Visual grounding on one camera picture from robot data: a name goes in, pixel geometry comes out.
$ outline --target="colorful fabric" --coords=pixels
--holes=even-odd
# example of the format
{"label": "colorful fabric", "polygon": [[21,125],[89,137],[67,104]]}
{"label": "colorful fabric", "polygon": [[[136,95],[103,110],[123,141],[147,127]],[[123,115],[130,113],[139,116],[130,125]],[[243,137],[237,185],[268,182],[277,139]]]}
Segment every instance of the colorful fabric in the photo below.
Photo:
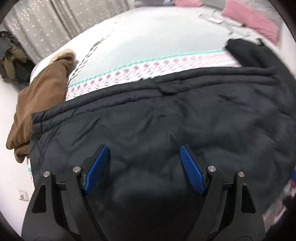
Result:
{"label": "colorful fabric", "polygon": [[200,7],[203,2],[201,0],[174,0],[174,4],[178,7]]}
{"label": "colorful fabric", "polygon": [[263,221],[265,225],[265,231],[267,232],[273,225],[281,220],[282,215],[289,209],[285,205],[286,199],[292,199],[296,193],[296,182],[294,177],[296,170],[292,172],[290,181],[283,188],[279,197],[270,205],[269,209],[263,214]]}
{"label": "colorful fabric", "polygon": [[245,4],[237,0],[227,0],[222,15],[244,23],[276,43],[278,32],[276,24]]}
{"label": "colorful fabric", "polygon": [[29,175],[30,175],[31,184],[32,184],[33,188],[35,189],[30,157],[27,157],[27,166],[28,166],[28,172],[29,172]]}
{"label": "colorful fabric", "polygon": [[207,53],[191,53],[150,59],[122,66],[110,72],[97,75],[76,84],[69,85],[66,100],[108,86],[138,81],[203,67],[238,67],[238,62],[225,50]]}

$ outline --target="clear plastic hanger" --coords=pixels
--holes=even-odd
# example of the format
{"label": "clear plastic hanger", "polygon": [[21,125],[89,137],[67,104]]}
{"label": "clear plastic hanger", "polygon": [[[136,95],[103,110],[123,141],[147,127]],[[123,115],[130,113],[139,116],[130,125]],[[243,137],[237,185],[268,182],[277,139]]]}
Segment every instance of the clear plastic hanger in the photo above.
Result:
{"label": "clear plastic hanger", "polygon": [[209,21],[211,23],[214,23],[214,24],[221,24],[223,26],[225,26],[229,32],[228,34],[231,35],[231,34],[238,34],[242,37],[249,37],[251,36],[250,32],[247,32],[246,34],[245,33],[242,33],[236,29],[234,29],[233,27],[236,27],[236,28],[245,28],[246,25],[244,24],[236,24],[236,23],[230,23],[228,22],[226,19],[222,18],[221,15],[219,14],[219,17],[217,16],[216,14],[217,10],[215,10],[214,12],[212,12],[212,14],[201,14],[199,15],[198,17],[199,18],[202,18],[202,19],[205,19],[206,21]]}

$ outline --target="teal stripe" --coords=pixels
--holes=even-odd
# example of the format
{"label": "teal stripe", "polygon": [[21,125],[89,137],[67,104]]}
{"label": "teal stripe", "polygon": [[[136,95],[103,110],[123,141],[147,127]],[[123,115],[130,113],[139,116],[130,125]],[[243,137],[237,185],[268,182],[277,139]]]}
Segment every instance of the teal stripe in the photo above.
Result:
{"label": "teal stripe", "polygon": [[101,77],[103,75],[106,75],[106,74],[109,74],[113,71],[116,71],[116,70],[120,70],[120,69],[123,69],[123,68],[127,68],[127,67],[131,67],[132,65],[134,64],[142,64],[142,63],[145,63],[145,62],[150,62],[150,61],[156,61],[156,60],[163,60],[163,59],[166,59],[166,58],[173,58],[173,57],[181,57],[181,56],[188,56],[188,55],[196,55],[196,54],[210,54],[210,53],[220,53],[220,52],[225,52],[224,49],[220,49],[220,50],[212,50],[212,51],[208,51],[208,52],[191,52],[191,53],[186,53],[186,54],[174,54],[174,55],[168,55],[168,56],[165,56],[165,57],[160,57],[160,58],[149,58],[149,59],[145,59],[145,60],[141,60],[141,61],[138,61],[138,62],[132,62],[131,64],[127,64],[127,65],[123,65],[121,67],[118,67],[118,68],[115,68],[113,70],[110,70],[108,72],[105,72],[103,74],[98,74],[94,77],[90,77],[90,78],[87,78],[87,79],[84,79],[84,80],[81,80],[75,84],[71,84],[71,85],[68,85],[67,88],[71,88],[71,87],[74,87],[76,85],[79,85],[79,84],[82,84],[86,81],[89,81],[89,80],[92,80],[92,79],[95,79],[97,77]]}

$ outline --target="white floor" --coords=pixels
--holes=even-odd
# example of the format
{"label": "white floor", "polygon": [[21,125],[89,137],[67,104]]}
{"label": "white floor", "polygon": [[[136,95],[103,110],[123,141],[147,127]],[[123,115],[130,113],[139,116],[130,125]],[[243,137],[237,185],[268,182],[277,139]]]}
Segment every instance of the white floor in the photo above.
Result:
{"label": "white floor", "polygon": [[[287,27],[281,32],[280,54],[296,76],[296,43]],[[14,159],[13,150],[5,147],[6,138],[13,123],[17,103],[17,90],[0,79],[0,153],[2,174],[0,175],[0,210],[10,225],[21,234],[22,223],[28,202],[19,200],[17,190],[21,189],[32,196],[33,187],[27,164],[19,164]]]}

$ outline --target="bed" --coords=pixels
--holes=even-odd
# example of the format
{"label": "bed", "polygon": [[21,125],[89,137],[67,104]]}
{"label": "bed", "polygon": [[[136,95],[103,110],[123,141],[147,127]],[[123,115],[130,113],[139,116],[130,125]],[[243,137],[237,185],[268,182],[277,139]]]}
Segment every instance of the bed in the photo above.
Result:
{"label": "bed", "polygon": [[[208,6],[143,7],[90,28],[63,47],[73,49],[78,61],[69,76],[65,100],[112,85],[142,78],[149,81],[149,78],[188,69],[239,67],[240,64],[223,48],[229,38],[241,38],[256,44],[262,41],[281,58],[279,47],[251,28],[234,27],[234,33],[229,35],[225,26],[199,18],[211,16],[214,11],[215,8]],[[233,20],[221,18],[239,26]],[[31,81],[47,66],[51,56],[36,66]],[[283,193],[265,212],[266,231],[286,210],[283,200],[294,197],[295,192],[296,188],[287,183]]]}

